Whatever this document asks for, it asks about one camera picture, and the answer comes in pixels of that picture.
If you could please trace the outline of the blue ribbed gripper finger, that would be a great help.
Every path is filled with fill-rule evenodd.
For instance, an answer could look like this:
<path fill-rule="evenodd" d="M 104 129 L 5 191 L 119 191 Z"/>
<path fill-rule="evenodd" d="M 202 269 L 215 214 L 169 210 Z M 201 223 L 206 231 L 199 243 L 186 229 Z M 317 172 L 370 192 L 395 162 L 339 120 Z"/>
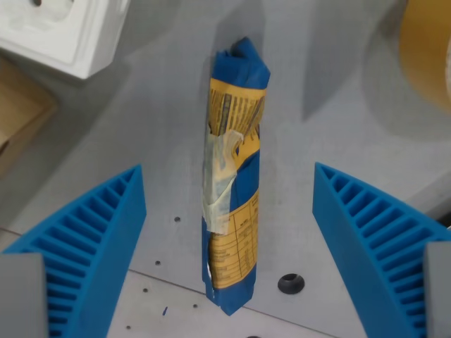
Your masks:
<path fill-rule="evenodd" d="M 44 260 L 50 337 L 106 337 L 147 215 L 136 165 L 70 202 L 5 254 Z"/>
<path fill-rule="evenodd" d="M 432 218 L 315 164 L 312 213 L 368 337 L 426 337 L 424 250 L 450 241 Z"/>

